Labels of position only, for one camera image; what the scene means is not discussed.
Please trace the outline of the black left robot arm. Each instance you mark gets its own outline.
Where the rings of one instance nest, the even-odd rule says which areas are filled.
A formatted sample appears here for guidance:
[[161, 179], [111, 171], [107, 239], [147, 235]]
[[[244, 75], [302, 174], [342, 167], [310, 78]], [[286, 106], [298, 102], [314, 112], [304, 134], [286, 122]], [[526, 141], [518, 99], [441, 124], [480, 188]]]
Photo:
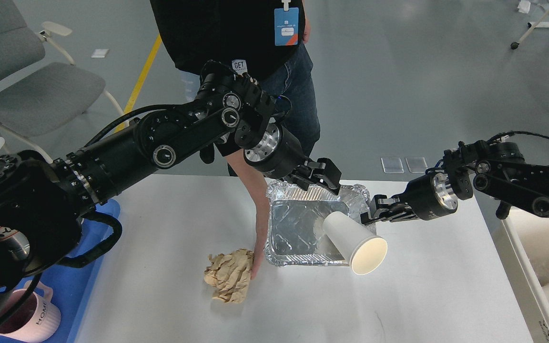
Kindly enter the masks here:
[[303, 153], [256, 80], [217, 61], [204, 65], [200, 80], [192, 102], [134, 110], [65, 158], [48, 162], [33, 150], [0, 155], [0, 322], [23, 278], [36, 282], [53, 265], [82, 268], [117, 243], [121, 224], [97, 204], [196, 152], [210, 163], [225, 137], [267, 178], [338, 194], [341, 171]]

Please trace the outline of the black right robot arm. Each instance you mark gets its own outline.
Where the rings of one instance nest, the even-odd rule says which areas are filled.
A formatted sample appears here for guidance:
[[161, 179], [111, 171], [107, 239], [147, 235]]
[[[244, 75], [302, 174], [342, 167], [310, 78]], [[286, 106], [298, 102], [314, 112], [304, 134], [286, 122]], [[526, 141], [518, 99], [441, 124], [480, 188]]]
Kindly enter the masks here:
[[403, 193], [375, 195], [362, 224], [433, 220], [455, 213], [459, 201], [479, 191], [499, 200], [503, 220], [511, 208], [549, 218], [549, 166], [525, 163], [517, 144], [505, 141], [514, 131], [446, 150], [435, 167], [408, 182]]

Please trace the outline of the person's right hand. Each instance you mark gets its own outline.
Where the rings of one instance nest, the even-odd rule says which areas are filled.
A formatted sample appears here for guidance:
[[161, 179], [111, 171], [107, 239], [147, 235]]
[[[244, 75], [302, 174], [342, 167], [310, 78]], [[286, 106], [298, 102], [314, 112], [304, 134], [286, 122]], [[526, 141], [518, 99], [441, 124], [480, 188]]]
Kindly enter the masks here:
[[253, 262], [251, 266], [251, 273], [250, 273], [251, 280], [257, 277], [258, 271], [264, 261], [265, 261], [264, 247], [261, 247], [261, 248], [256, 247], [253, 253]]

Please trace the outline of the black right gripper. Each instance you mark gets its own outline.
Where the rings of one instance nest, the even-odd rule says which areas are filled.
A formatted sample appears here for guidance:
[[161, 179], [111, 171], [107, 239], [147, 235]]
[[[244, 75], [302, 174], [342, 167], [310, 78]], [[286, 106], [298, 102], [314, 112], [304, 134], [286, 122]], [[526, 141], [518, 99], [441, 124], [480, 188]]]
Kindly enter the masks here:
[[374, 195], [369, 212], [360, 215], [364, 225], [376, 222], [432, 220], [455, 213], [459, 199], [445, 173], [429, 173], [408, 182], [403, 193]]

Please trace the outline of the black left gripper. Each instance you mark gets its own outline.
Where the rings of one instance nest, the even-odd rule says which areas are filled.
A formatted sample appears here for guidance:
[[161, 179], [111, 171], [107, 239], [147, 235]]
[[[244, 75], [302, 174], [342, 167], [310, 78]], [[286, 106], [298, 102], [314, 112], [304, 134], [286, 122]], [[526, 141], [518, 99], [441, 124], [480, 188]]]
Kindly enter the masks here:
[[[244, 150], [244, 160], [267, 178], [283, 178], [303, 191], [318, 185], [334, 195], [340, 192], [342, 172], [338, 166], [329, 158], [310, 159], [299, 140], [279, 123], [268, 124], [261, 141]], [[299, 165], [305, 165], [308, 175], [292, 173]]]

